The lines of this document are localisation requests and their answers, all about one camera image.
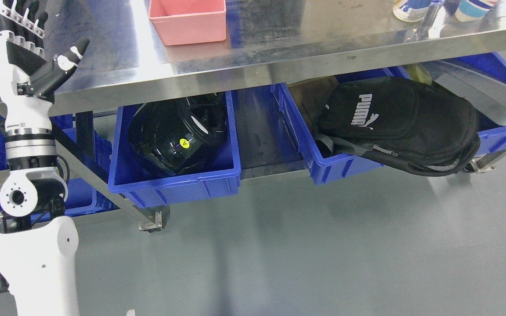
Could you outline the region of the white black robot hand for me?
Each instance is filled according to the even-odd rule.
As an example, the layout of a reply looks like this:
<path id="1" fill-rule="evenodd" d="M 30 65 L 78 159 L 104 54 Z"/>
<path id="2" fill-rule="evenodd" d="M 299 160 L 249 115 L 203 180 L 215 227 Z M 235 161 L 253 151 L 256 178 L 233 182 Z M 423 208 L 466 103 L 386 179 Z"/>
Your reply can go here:
<path id="1" fill-rule="evenodd" d="M 7 108 L 6 132 L 51 130 L 54 94 L 76 72 L 90 44 L 80 38 L 46 60 L 47 20 L 38 0 L 0 0 L 0 100 Z"/>

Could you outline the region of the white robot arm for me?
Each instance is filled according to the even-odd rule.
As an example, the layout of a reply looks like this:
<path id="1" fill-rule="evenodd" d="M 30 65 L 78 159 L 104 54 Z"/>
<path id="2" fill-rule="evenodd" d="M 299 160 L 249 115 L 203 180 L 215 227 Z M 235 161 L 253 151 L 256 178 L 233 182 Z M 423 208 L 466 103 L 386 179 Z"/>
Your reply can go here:
<path id="1" fill-rule="evenodd" d="M 6 129 L 10 171 L 0 188 L 0 292 L 20 316 L 78 316 L 79 236 L 65 216 L 69 190 L 59 174 L 52 130 Z"/>

